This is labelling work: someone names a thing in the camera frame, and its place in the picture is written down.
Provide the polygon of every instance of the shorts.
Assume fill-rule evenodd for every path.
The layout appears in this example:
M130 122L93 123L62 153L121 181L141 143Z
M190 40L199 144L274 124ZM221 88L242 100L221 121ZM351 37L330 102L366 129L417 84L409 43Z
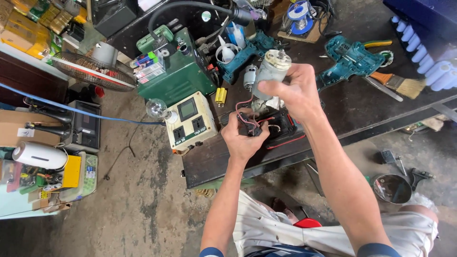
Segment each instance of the shorts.
M438 235L438 224L416 212L381 214L393 248L402 257L427 257ZM284 213L268 211L245 192L239 192L233 238L240 257L263 246L285 244L310 246L320 252L355 256L341 226L302 229L294 227Z

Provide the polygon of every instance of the blue cable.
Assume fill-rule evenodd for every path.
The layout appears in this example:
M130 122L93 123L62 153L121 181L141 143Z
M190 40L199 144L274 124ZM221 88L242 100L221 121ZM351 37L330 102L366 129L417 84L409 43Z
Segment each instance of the blue cable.
M92 116L92 117L95 117L95 118L107 119L107 120L127 121L127 122L132 122L132 123L135 123L135 124L143 124L143 125L163 125L163 126L165 126L165 122L140 122L140 121L134 121L134 120L128 120L128 119L119 119L119 118L110 118L110 117L100 116L100 115L96 115L96 114L93 114L93 113L90 113L90 112L81 111L81 110L78 110L76 108L69 107L69 106L66 106L66 105L63 105L63 104L60 104L60 103L56 103L56 102L50 101L48 99L41 98L39 96L34 96L34 95L31 95L31 94L22 92L20 90L17 90L17 89L14 89L14 88L10 87L10 86L7 86L7 85L5 85L3 83L0 83L0 86L4 87L6 89L9 89L9 90L11 90L11 91L13 91L15 93L18 93L20 95L23 95L23 96L26 96L26 97L30 97L30 98L36 99L38 101L42 101L44 103L52 104L54 106L57 106L57 107L60 107L60 108L63 108L63 109L69 110L69 111L79 112L79 113L82 113L82 114L85 114L85 115L88 115L88 116Z

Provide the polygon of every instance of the hand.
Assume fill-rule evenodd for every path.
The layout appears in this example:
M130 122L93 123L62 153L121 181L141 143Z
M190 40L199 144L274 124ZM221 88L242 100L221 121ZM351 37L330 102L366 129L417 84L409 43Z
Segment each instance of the hand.
M248 116L252 116L253 114L250 108L240 108L238 111ZM228 124L222 129L221 134L227 144L230 158L233 158L237 162L243 162L246 165L255 152L260 149L263 141L270 135L270 131L268 130L268 122L265 121L261 126L262 133L259 136L248 137L240 135L238 129L241 126L244 127L244 124L241 124L236 116L236 112L232 112L228 116Z
M314 68L309 64L292 64L287 76L292 78L289 86L265 80L259 83L260 92L279 96L292 117L298 121L305 122L310 115L322 112Z

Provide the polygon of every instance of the wooden brush handle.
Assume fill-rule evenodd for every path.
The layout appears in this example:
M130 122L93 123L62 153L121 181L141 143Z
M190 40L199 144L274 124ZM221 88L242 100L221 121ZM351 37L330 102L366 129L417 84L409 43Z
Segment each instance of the wooden brush handle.
M390 78L392 78L393 74L384 74L380 72L373 72L373 74L370 75L370 77L376 79L377 81L381 82L383 85L386 85L387 81L389 81Z

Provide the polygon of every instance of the clear light bulb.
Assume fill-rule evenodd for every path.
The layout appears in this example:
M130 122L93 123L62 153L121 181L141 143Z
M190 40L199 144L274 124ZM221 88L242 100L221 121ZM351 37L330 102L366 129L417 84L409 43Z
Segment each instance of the clear light bulb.
M171 112L167 111L165 102L158 98L149 99L146 103L146 113L156 120L167 119L171 116Z

